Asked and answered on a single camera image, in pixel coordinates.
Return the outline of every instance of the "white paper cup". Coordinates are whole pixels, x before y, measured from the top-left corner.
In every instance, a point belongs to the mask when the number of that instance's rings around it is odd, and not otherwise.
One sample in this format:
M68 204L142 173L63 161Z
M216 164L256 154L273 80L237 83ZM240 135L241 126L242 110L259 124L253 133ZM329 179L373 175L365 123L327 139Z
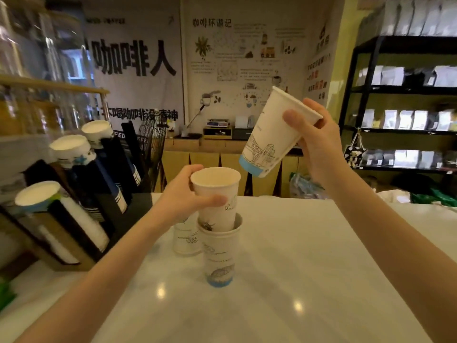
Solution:
M195 255L202 251L198 241L197 213L173 226L173 250L181 255Z
M198 220L198 238L202 243L206 280L216 288L229 285L233 279L242 224L243 218L237 214L233 230L212 232L206 230Z
M100 140L102 138L111 138L114 135L111 124L107 120L90 121L83 125L81 131L93 149L103 149L103 145Z
M49 145L60 166L71 169L73 165L87 165L96 155L83 135L68 135L56 139Z
M312 125L322 118L300 100L273 86L239 158L239 164L253 176L265 177L300 139L301 135L283 120L288 109L302 113Z
M60 201L94 245L104 251L109 242L105 230L73 201L58 182L44 181L26 187L16 195L15 204L29 213L46 212L55 200Z
M226 196L227 203L222 207L204 208L198 211L198 218L207 230L225 232L235 224L236 204L241 174L228 167L208 167L191 175L196 195Z

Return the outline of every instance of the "plant illustration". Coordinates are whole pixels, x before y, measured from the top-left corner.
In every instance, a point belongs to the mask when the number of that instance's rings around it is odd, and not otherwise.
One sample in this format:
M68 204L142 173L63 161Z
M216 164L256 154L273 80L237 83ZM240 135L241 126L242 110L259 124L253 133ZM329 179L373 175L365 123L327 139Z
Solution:
M198 42L195 42L197 49L196 53L199 53L203 60L205 60L206 54L213 50L213 48L208 44L208 39L205 37L198 37Z

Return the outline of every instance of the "line drawing on cup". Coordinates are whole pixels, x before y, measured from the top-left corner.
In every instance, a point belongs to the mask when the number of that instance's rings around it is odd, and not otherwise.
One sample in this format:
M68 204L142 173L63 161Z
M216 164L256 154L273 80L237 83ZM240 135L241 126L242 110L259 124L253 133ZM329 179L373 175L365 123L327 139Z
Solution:
M233 265L229 265L229 266L225 266L225 267L222 267L222 268L218 268L217 270L213 271L210 275L211 278L219 278L219 277L223 277L225 276L226 274L229 274L231 271L233 271L235 269L235 264Z
M178 237L178 239L181 240L186 240L187 243L192 244L192 243L197 243L197 233L198 231L195 231L192 235L186 236L186 237Z
M244 158L246 159L246 161L252 163L257 167L267 167L268 164L273 162L275 159L274 144L268 144L265 148L262 148L257 143L254 136L249 137L245 149L249 150L252 153L252 160L250 161L246 157Z
M205 242L202 242L202 245L203 245L203 248L205 249L205 252L207 252L209 254L220 255L220 254L225 254L226 253L226 252L217 253L216 249L214 249L213 247L209 246Z
M226 206L225 206L225 211L230 211L232 210L233 208L236 207L236 195L232 197L232 199L230 200L230 203L228 203Z
M212 231L214 225L216 225L216 223L211 225L208 221L202 221L202 226L208 231Z

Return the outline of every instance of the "digital scale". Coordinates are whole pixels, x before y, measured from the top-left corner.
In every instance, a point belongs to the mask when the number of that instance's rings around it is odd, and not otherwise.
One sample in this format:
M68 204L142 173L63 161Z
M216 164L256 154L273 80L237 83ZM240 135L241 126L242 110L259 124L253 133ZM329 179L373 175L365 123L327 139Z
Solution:
M208 119L206 127L230 127L228 119Z

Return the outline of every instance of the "hand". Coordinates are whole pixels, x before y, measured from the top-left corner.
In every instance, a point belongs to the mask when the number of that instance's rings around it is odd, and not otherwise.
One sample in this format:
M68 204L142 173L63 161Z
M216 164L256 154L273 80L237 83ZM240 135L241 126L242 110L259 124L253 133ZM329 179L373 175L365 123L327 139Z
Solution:
M323 116L316 125L311 125L305 117L293 110L283 113L284 121L303 136L298 143L303 150L303 157L311 178L325 187L334 170L346 164L341 150L338 125L330 113L312 99L304 99L303 103Z
M150 219L159 220L166 232L171 225L182 222L192 213L207 207L225 205L227 198L221 195L197 196L191 190L190 176L203 169L203 165L187 165L167 184L159 200L148 212Z

